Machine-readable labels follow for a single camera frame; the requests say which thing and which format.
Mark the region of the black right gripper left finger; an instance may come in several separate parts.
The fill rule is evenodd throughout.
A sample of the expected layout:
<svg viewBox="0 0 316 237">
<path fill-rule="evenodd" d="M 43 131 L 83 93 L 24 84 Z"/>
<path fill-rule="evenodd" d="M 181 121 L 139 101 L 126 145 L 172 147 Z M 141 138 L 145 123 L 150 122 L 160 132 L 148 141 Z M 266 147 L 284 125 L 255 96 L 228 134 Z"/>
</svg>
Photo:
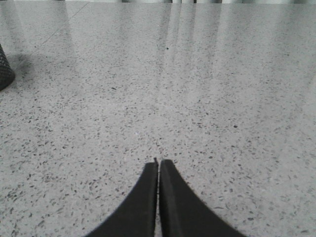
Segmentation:
<svg viewBox="0 0 316 237">
<path fill-rule="evenodd" d="M 146 163 L 119 207 L 89 237 L 153 237 L 157 210 L 158 163 Z"/>
</svg>

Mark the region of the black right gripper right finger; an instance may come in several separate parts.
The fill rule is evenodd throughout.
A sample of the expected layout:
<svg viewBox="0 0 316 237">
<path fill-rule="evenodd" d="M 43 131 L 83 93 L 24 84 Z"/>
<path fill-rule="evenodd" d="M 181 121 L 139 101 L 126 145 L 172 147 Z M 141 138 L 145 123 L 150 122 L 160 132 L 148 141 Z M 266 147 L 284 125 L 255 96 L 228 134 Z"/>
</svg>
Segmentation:
<svg viewBox="0 0 316 237">
<path fill-rule="evenodd" d="M 159 212 L 164 237 L 243 236 L 196 196 L 169 159 L 160 163 Z"/>
</svg>

